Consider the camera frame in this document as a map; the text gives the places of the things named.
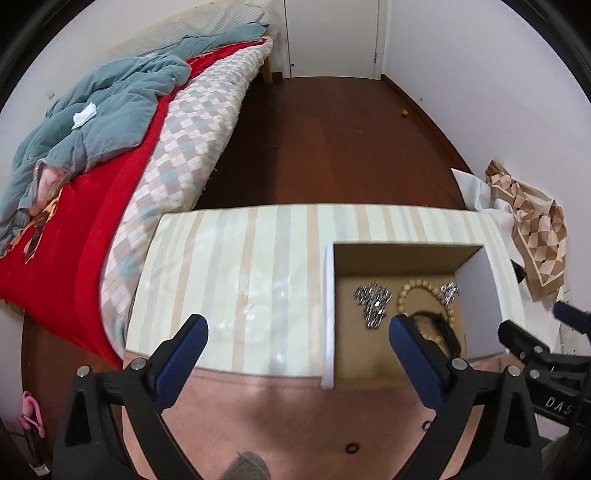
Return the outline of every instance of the blue-gray comforter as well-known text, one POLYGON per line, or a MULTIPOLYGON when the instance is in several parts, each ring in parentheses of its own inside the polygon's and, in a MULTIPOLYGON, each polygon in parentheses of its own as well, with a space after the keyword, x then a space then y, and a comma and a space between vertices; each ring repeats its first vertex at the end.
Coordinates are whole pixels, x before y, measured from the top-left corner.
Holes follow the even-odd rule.
POLYGON ((40 169, 67 172, 67 179, 139 145, 156 112, 158 98, 189 78, 191 58, 222 45, 252 41, 266 25, 244 25, 215 37, 186 37, 144 57, 113 61, 86 76, 58 100, 46 119, 17 150, 12 176, 0 198, 0 253, 30 221, 40 169), (94 103, 96 116, 72 130, 73 116, 94 103))

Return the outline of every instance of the brown diamond pattern fabric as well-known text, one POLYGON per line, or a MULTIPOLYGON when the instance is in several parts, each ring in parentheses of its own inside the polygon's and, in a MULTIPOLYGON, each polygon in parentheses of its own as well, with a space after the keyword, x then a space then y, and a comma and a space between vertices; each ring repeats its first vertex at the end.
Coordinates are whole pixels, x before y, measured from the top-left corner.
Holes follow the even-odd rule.
POLYGON ((556 298, 564 285, 566 226, 562 208, 541 191, 516 181, 493 160, 486 169, 493 198, 512 207, 513 241, 525 261, 527 284, 534 300, 556 298))

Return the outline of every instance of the pink carpet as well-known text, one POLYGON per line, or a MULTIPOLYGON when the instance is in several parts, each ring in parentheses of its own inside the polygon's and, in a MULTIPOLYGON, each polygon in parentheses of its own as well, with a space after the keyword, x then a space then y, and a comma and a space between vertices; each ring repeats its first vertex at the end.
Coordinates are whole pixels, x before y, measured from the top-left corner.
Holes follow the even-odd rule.
MULTIPOLYGON (((128 355, 126 363, 134 358, 128 355)), ((248 377, 196 369, 164 419, 197 471, 217 479, 250 450, 273 480, 391 480, 433 418, 410 385, 323 391, 319 379, 248 377), (361 447, 345 453, 348 443, 361 447)), ((479 412, 444 478, 457 472, 479 412)), ((154 478, 124 416, 125 443, 138 473, 154 478)))

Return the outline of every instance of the box compartment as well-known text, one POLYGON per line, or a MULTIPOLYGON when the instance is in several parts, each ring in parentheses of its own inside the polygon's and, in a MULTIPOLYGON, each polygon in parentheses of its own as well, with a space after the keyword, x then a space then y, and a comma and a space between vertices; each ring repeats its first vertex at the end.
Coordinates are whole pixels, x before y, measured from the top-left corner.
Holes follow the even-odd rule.
MULTIPOLYGON (((496 330, 501 307, 484 247, 480 245, 330 244, 326 254, 326 349, 323 388, 371 388, 400 384, 408 378, 388 340, 390 319, 397 314, 403 285, 422 278, 436 287, 455 281, 460 294, 453 303, 453 329, 462 357, 483 358, 504 351, 496 330), (392 294, 379 329, 365 327, 363 307, 355 290, 374 280, 392 294)), ((441 304, 423 289, 405 302, 407 314, 418 310, 443 312, 441 304)), ((421 330, 436 335, 428 321, 421 330)))

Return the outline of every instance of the red blanket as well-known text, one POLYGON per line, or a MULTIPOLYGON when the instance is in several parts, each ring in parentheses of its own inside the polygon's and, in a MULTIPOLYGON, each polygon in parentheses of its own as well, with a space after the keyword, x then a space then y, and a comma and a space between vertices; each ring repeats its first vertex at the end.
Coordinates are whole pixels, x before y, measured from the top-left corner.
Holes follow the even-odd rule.
MULTIPOLYGON (((190 78, 216 60, 261 41, 222 47, 188 61, 190 78)), ((0 298, 23 307, 47 330, 120 368, 122 359, 109 343, 100 314, 100 279, 121 217, 160 137, 168 104, 164 96, 142 144, 66 184, 54 216, 47 221, 32 258, 27 230, 0 259, 0 298)))

